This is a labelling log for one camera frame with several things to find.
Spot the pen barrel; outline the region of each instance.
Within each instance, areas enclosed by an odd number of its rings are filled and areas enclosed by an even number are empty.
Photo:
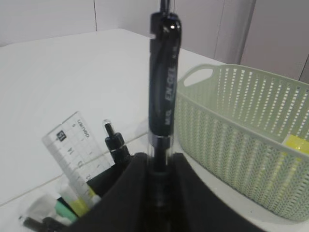
[[[149,129],[154,147],[169,148],[169,142],[155,138],[173,135],[181,31],[176,14],[152,15],[151,33],[155,38],[150,41]]]

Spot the yellow label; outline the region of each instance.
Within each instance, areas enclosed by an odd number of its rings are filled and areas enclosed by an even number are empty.
[[[295,150],[299,150],[303,153],[309,154],[309,142],[294,135],[288,135],[284,141],[284,145],[291,147]]]

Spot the white table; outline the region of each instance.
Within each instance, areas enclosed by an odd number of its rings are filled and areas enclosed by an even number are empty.
[[[27,231],[17,224],[18,205],[27,192],[44,189],[57,196],[61,170],[41,138],[75,111],[103,150],[105,118],[131,141],[131,153],[147,150],[147,137],[140,135],[147,131],[148,60],[149,39],[122,29],[0,48],[0,231]],[[179,77],[200,63],[220,64],[181,50]],[[181,151],[179,145],[175,150]],[[252,223],[272,232],[309,230],[308,222],[273,215],[188,160],[224,202]]]

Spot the basket handle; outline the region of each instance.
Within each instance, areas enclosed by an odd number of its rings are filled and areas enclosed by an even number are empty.
[[[212,74],[209,78],[213,77],[214,76],[214,73],[216,72],[217,70],[217,67],[218,65],[212,65],[212,64],[199,64],[195,67],[193,67],[192,69],[190,69],[182,79],[179,80],[178,82],[178,86],[179,87],[182,87],[182,88],[185,88],[186,86],[184,85],[184,82],[187,80],[188,77],[190,77],[193,73],[196,73],[197,71],[200,71],[202,69],[211,69],[212,70]]]

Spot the transparent ruler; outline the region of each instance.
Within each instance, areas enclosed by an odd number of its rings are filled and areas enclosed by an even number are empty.
[[[103,155],[81,114],[74,113],[42,141],[78,196],[92,207],[93,192],[86,181],[110,168],[114,162],[109,153]]]

